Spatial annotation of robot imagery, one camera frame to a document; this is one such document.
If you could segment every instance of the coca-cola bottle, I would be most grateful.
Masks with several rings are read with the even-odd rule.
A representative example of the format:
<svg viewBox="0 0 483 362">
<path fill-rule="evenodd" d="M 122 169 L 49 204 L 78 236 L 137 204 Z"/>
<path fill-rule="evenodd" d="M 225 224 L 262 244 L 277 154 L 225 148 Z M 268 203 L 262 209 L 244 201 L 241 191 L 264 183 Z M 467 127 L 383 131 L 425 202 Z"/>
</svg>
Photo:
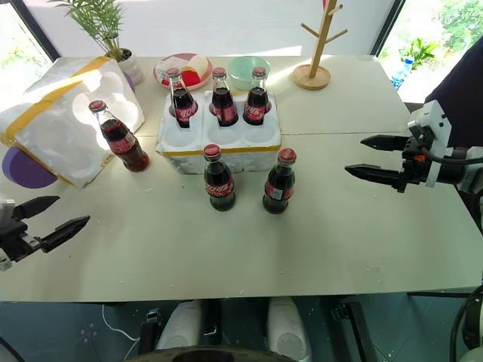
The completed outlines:
<svg viewBox="0 0 483 362">
<path fill-rule="evenodd" d="M 178 68 L 170 68 L 166 72 L 169 78 L 171 104 L 174 116 L 181 128 L 189 128 L 189 119 L 198 110 L 198 104 L 186 88 Z"/>
<path fill-rule="evenodd" d="M 288 206 L 288 199 L 294 193 L 295 175 L 291 166 L 296 158 L 293 149 L 282 149 L 278 153 L 278 162 L 269 173 L 263 196 L 263 206 L 270 213 L 283 213 Z"/>
<path fill-rule="evenodd" d="M 213 96 L 211 98 L 211 111 L 218 118 L 221 127 L 228 127 L 238 120 L 236 107 L 232 94 L 226 83 L 226 70 L 224 68 L 213 69 Z"/>
<path fill-rule="evenodd" d="M 203 150 L 205 157 L 205 185 L 210 195 L 211 206 L 218 211 L 227 211 L 235 204 L 235 191 L 232 174 L 228 166 L 221 160 L 218 145 L 209 144 Z"/>
<path fill-rule="evenodd" d="M 263 117 L 269 109 L 269 98 L 266 94 L 266 70 L 262 66 L 254 68 L 250 92 L 245 103 L 245 110 L 243 112 L 243 119 L 253 126 L 260 126 L 263 124 Z"/>
<path fill-rule="evenodd" d="M 124 162 L 129 171 L 142 171 L 149 166 L 149 156 L 141 149 L 135 135 L 112 115 L 102 100 L 91 102 L 89 109 L 96 115 L 100 131 L 112 153 Z"/>
</svg>

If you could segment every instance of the floor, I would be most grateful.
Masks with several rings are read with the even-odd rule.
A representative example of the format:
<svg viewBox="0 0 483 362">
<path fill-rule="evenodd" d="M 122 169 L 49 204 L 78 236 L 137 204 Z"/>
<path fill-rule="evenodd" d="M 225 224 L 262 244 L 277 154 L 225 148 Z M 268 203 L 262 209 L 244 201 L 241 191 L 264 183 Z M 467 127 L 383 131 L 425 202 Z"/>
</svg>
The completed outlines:
<svg viewBox="0 0 483 362">
<path fill-rule="evenodd" d="M 312 345 L 313 360 L 335 362 L 328 330 L 314 296 L 294 298 Z M 406 294 L 353 296 L 365 313 L 379 362 L 448 360 L 448 340 L 454 315 L 462 299 L 408 297 Z M 127 302 L 107 306 L 106 319 L 133 337 L 151 308 L 161 308 L 163 321 L 177 302 Z M 132 341 L 109 330 L 101 305 L 77 303 L 0 303 L 0 336 L 26 362 L 119 362 Z M 265 348 L 266 300 L 222 301 L 223 340 L 247 348 Z M 350 325 L 343 321 L 350 354 L 359 361 Z M 458 338 L 458 351 L 466 348 Z M 130 356 L 135 355 L 134 348 Z"/>
</svg>

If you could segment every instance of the potted plant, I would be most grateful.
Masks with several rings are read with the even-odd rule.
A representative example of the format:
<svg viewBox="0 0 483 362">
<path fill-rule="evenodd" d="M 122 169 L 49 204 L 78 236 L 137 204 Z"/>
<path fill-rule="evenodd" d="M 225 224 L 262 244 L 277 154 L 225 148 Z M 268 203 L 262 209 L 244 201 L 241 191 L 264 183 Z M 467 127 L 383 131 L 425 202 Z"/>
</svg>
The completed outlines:
<svg viewBox="0 0 483 362">
<path fill-rule="evenodd" d="M 137 58 L 128 49 L 119 47 L 119 25 L 123 8 L 115 0 L 49 0 L 67 9 L 66 16 L 74 19 L 104 50 L 117 60 L 119 68 L 139 84 L 144 79 Z"/>
<path fill-rule="evenodd" d="M 437 43 L 425 44 L 421 38 L 416 38 L 411 42 L 411 46 L 403 51 L 401 61 L 405 57 L 413 57 L 414 62 L 411 70 L 416 70 L 428 59 L 434 59 L 433 51 L 438 47 Z"/>
</svg>

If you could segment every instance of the window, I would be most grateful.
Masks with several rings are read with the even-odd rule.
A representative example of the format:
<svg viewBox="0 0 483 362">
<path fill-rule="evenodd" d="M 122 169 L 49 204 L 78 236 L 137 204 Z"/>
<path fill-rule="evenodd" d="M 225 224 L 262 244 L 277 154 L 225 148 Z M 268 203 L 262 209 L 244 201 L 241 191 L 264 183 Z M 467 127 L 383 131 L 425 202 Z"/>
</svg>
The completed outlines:
<svg viewBox="0 0 483 362">
<path fill-rule="evenodd" d="M 400 13 L 393 14 L 393 27 L 389 24 L 387 39 L 384 41 L 380 35 L 376 55 L 391 78 L 400 67 L 401 57 L 408 55 L 412 47 L 419 61 L 399 89 L 399 95 L 405 102 L 424 103 L 465 51 L 483 35 L 483 0 L 396 0 L 395 3 Z"/>
<path fill-rule="evenodd" d="M 1 112 L 17 104 L 59 54 L 19 0 L 0 0 L 0 39 Z"/>
</svg>

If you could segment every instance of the styrofoam holder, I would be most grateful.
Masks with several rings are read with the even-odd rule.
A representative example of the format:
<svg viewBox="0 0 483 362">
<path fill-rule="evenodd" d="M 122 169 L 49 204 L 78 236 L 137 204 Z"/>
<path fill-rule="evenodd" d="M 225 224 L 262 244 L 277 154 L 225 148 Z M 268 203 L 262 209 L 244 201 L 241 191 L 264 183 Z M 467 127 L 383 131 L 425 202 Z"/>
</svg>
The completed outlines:
<svg viewBox="0 0 483 362">
<path fill-rule="evenodd" d="M 90 70 L 76 75 L 85 67 Z M 111 155 L 88 108 L 93 100 L 104 101 L 132 131 L 144 122 L 143 111 L 116 61 L 59 58 L 26 90 L 21 104 L 0 113 L 0 133 L 7 135 L 12 122 L 31 114 L 13 139 L 6 137 L 8 145 L 33 155 L 54 175 L 85 186 Z"/>
<path fill-rule="evenodd" d="M 208 143 L 221 147 L 223 160 L 232 172 L 265 171 L 275 163 L 281 145 L 275 99 L 269 94 L 272 108 L 265 114 L 263 124 L 253 126 L 243 119 L 247 94 L 233 97 L 238 121 L 229 127 L 220 127 L 217 117 L 211 114 L 211 91 L 195 97 L 198 111 L 189 120 L 189 128 L 179 127 L 169 112 L 171 98 L 167 96 L 156 151 L 180 173 L 201 174 L 205 168 L 202 149 Z"/>
</svg>

